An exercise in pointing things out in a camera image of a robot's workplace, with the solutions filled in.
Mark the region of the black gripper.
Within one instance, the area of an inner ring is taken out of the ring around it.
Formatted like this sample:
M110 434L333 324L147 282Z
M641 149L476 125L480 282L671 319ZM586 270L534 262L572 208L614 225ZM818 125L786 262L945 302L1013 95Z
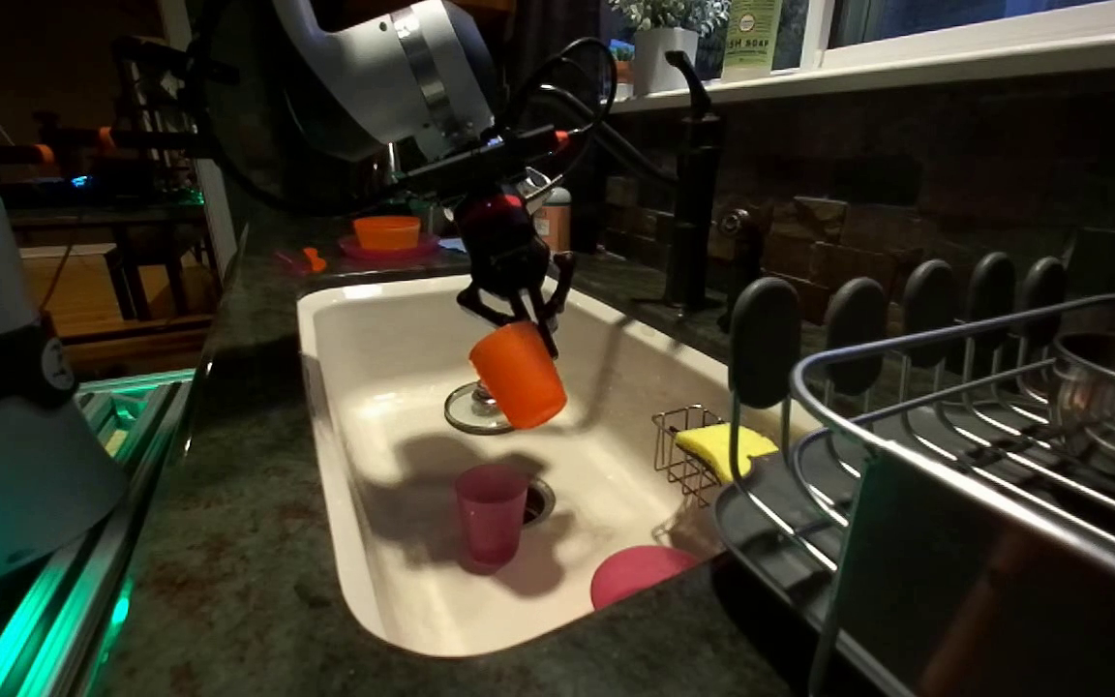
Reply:
M501 311L494 298L528 298L534 328L544 351L559 362L559 315L572 292L572 257L550 257L528 200L516 190L476 199L457 208L457 227L472 262L472 282L457 292L457 306L485 319L489 324L517 322L516 311Z

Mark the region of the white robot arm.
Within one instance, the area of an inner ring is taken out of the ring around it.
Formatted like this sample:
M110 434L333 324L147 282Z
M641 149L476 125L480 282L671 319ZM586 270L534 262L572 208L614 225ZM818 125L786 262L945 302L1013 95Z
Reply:
M405 0L324 26L317 0L205 0L184 71L197 135L232 184L311 216L440 200L467 252L457 306L553 349L572 269L543 247L528 175L582 128L521 125L494 97L467 11Z

